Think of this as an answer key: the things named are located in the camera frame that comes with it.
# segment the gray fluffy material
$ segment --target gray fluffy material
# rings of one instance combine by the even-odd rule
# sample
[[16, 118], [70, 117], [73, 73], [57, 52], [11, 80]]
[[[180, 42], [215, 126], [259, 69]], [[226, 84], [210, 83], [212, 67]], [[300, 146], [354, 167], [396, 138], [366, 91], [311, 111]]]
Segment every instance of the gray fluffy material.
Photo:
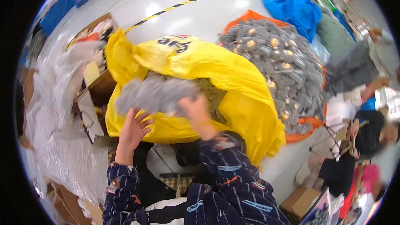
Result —
[[[220, 41], [226, 49], [252, 62], [267, 81], [275, 83], [270, 92], [285, 132], [304, 134], [311, 130], [310, 125], [297, 123], [304, 116], [324, 120], [323, 107], [330, 96], [322, 89], [323, 70], [307, 39], [294, 26], [278, 27], [267, 19], [249, 19], [220, 35]], [[290, 117], [286, 119], [283, 114], [287, 112]]]
[[161, 78], [150, 77], [141, 82], [133, 79], [122, 88], [115, 107], [122, 115], [135, 107], [150, 113], [163, 112], [183, 117], [185, 113], [178, 107], [177, 101], [184, 97], [192, 97], [194, 100], [197, 94], [196, 84], [189, 80], [172, 78], [163, 81]]

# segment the orange bag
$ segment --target orange bag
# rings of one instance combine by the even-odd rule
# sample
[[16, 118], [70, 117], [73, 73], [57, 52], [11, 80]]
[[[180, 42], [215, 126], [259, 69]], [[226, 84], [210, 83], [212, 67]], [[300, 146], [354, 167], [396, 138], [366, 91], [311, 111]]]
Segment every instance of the orange bag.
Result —
[[[229, 22], [227, 24], [227, 26], [225, 27], [223, 33], [226, 34], [226, 32], [232, 26], [238, 25], [241, 20], [247, 21], [250, 18], [255, 19], [255, 20], [268, 19], [269, 21], [275, 23], [279, 27], [283, 27], [283, 26], [288, 26], [289, 25], [287, 22], [283, 22], [283, 21], [280, 21], [280, 20], [277, 20], [277, 19], [267, 18], [267, 17], [265, 17], [265, 16], [263, 16], [261, 14], [258, 14], [255, 11], [247, 10], [242, 16], [240, 16], [240, 18], [238, 18], [236, 20], [233, 20], [232, 22]], [[325, 68], [324, 67], [323, 67], [322, 71], [323, 71], [323, 75], [324, 75], [324, 83], [323, 83], [322, 86], [324, 87], [325, 86], [325, 82], [326, 82]], [[326, 116], [326, 104], [325, 104], [325, 107], [324, 107], [324, 115]], [[309, 123], [309, 124], [311, 124], [311, 126], [313, 128], [309, 132], [304, 134], [304, 135], [301, 135], [301, 134], [286, 135], [286, 143], [300, 142], [301, 140], [311, 136], [316, 128], [318, 128], [318, 127], [320, 127], [320, 126], [325, 124], [324, 121], [316, 119], [316, 118], [313, 118], [313, 117], [299, 118], [297, 120], [297, 123], [299, 123], [299, 124]]]

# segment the wall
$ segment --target wall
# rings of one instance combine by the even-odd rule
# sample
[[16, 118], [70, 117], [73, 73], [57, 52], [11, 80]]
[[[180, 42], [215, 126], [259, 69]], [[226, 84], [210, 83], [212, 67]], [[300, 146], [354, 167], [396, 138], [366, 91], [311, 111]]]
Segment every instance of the wall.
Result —
[[375, 0], [353, 0], [354, 5], [372, 26], [389, 31], [386, 19]]

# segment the pink shirt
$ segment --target pink shirt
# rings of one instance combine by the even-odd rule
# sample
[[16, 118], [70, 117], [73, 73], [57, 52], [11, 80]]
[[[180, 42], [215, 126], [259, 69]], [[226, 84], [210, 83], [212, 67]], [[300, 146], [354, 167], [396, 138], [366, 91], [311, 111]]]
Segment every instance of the pink shirt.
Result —
[[[358, 168], [354, 169], [353, 181], [356, 180]], [[379, 167], [376, 165], [366, 165], [363, 175], [361, 176], [361, 183], [360, 183], [360, 192], [361, 193], [370, 193], [372, 192], [372, 186], [374, 185], [375, 181], [379, 179], [380, 171]]]

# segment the person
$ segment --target person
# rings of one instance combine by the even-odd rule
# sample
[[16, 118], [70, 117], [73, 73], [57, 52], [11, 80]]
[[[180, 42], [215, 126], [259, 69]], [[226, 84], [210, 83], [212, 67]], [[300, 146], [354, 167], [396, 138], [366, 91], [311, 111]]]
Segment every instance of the person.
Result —
[[311, 183], [310, 186], [313, 186], [317, 179], [323, 179], [321, 189], [328, 187], [333, 196], [338, 197], [343, 193], [347, 197], [353, 182], [357, 158], [356, 150], [344, 153], [338, 161], [323, 155], [310, 157], [297, 172], [296, 182], [303, 185], [307, 181], [307, 185]]
[[339, 212], [339, 218], [343, 219], [360, 194], [372, 193], [374, 200], [379, 201], [387, 187], [380, 181], [378, 166], [354, 167], [357, 157], [356, 150], [346, 152], [339, 161], [322, 155], [313, 156], [301, 166], [296, 174], [296, 182], [302, 185], [306, 180], [316, 182], [317, 178], [321, 178], [324, 181], [322, 188], [328, 187], [333, 196], [338, 197], [343, 193], [344, 205]]
[[379, 167], [380, 179], [385, 185], [390, 184], [399, 160], [400, 148], [398, 147], [398, 141], [389, 141], [387, 146], [371, 159], [371, 164]]
[[135, 118], [138, 110], [131, 109], [120, 134], [115, 161], [107, 171], [109, 186], [103, 223], [289, 225], [277, 208], [274, 189], [260, 178], [259, 169], [239, 150], [240, 143], [213, 127], [205, 97], [198, 96], [195, 101], [183, 98], [178, 104], [201, 138], [198, 156], [213, 177], [213, 184], [191, 183], [187, 197], [159, 197], [158, 202], [146, 207], [146, 197], [142, 197], [146, 193], [141, 188], [147, 188], [147, 194], [164, 190], [143, 186], [141, 172], [134, 167], [138, 145], [150, 132], [147, 126], [153, 121], [145, 120], [149, 115], [146, 113]]
[[[368, 123], [360, 128], [360, 119]], [[354, 138], [355, 147], [361, 159], [370, 159], [381, 151], [390, 141], [397, 141], [399, 123], [385, 123], [383, 114], [379, 111], [363, 111], [356, 113], [353, 124], [350, 126], [350, 136]]]
[[368, 84], [361, 93], [366, 101], [377, 89], [388, 86], [400, 91], [400, 59], [393, 37], [371, 28], [369, 37], [341, 56], [331, 58], [326, 68], [325, 90], [332, 95]]

